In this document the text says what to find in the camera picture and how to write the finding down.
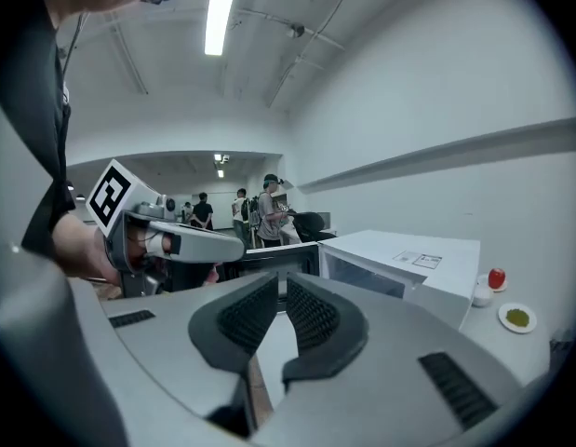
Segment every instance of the black rubber pad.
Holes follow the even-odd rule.
[[[368,340],[368,322],[356,305],[298,274],[288,274],[287,313],[299,356],[284,366],[286,385],[334,376]]]
[[[244,372],[277,314],[277,283],[266,275],[194,312],[188,333],[211,367]]]
[[[128,326],[129,324],[140,323],[146,319],[155,318],[155,315],[147,310],[135,311],[133,313],[126,313],[125,315],[118,315],[117,317],[108,318],[115,328]]]
[[[494,402],[447,353],[430,354],[418,361],[463,429],[475,426],[496,411]]]

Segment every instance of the red apple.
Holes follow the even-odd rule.
[[[502,268],[492,268],[489,273],[489,286],[493,290],[498,290],[504,283],[506,275]]]

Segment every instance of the desk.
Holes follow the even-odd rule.
[[[494,293],[489,306],[471,307],[461,332],[498,359],[519,381],[526,386],[548,373],[550,347],[548,330],[538,318],[533,332],[516,334],[503,327],[499,321],[499,308],[517,301],[512,289]]]

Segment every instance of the fluorescent light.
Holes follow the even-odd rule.
[[[205,54],[220,56],[228,26],[228,17],[233,0],[209,0],[207,29],[205,30]]]

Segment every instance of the man in cap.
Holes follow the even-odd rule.
[[[284,212],[280,211],[274,203],[271,194],[277,192],[279,179],[274,174],[267,174],[262,183],[264,192],[259,196],[259,216],[261,225],[257,234],[267,247],[281,246],[279,237],[280,221],[284,218]]]

